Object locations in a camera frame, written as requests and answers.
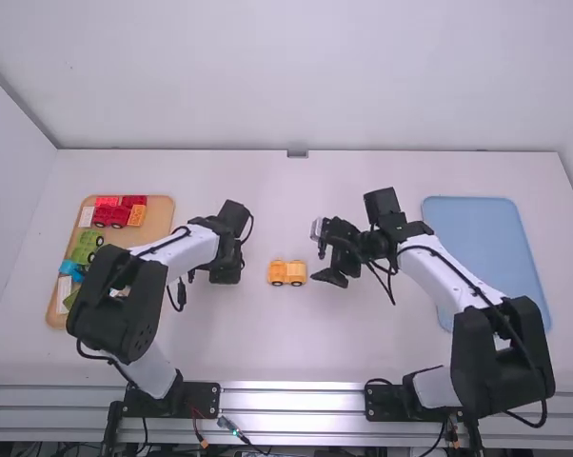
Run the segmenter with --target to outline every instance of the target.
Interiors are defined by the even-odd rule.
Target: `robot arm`
[[[485,284],[447,252],[424,222],[408,223],[393,188],[366,194],[365,204],[368,231],[339,217],[313,223],[319,257],[329,245],[333,251],[330,267],[311,278],[346,288],[346,276],[359,277],[361,265],[374,270],[375,260],[387,259],[388,275],[401,270],[410,276],[453,322],[451,366],[404,377],[407,414],[413,418],[422,409],[457,407],[479,419],[537,401],[545,409],[555,380],[536,304],[527,297],[508,298]],[[495,334],[510,340],[510,346],[496,350]]]
[[[250,217],[244,206],[227,200],[217,216],[192,219],[154,243],[100,248],[67,320],[80,355],[109,361],[155,400],[173,394],[182,376],[153,342],[164,289],[186,273],[192,280],[196,269],[208,270],[213,284],[237,284],[239,238]],[[86,353],[82,345],[98,352]]]

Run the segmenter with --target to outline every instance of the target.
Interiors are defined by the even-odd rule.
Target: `yellow toy car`
[[[267,281],[273,286],[291,284],[296,288],[306,283],[306,262],[274,260],[267,270]]]

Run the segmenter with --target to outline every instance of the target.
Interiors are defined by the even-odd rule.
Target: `green toy car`
[[[70,254],[70,260],[80,265],[89,265],[94,260],[96,250],[105,243],[101,231],[86,230],[79,236],[77,247]]]

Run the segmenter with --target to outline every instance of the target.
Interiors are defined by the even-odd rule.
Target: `wooden tray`
[[[73,230],[70,234],[69,244],[65,251],[64,259],[68,259],[73,249],[77,246],[79,235],[82,231],[89,228],[80,228],[79,216],[83,207],[93,207],[94,201],[98,195],[91,195],[86,198],[77,213]],[[145,214],[145,221],[141,227],[124,227],[112,228],[104,227],[97,228],[92,226],[91,229],[102,231],[105,236],[105,244],[112,244],[120,248],[131,248],[133,246],[145,245],[170,234],[172,226],[172,215],[174,213],[174,201],[166,195],[149,195],[147,197],[147,211]],[[67,325],[67,313],[61,313],[60,307],[56,300],[58,289],[58,278],[63,276],[58,274],[54,290],[51,294],[51,299],[48,303],[48,311],[46,312],[46,322],[52,328],[64,329]],[[73,290],[79,288],[78,284],[73,283]]]

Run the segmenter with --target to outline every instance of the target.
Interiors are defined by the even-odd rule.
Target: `light blue tray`
[[[527,295],[541,310],[544,331],[551,315],[544,300],[532,252],[517,207],[506,198],[428,197],[422,203],[426,223],[445,248],[473,274],[509,297]],[[440,312],[439,323],[453,321]]]

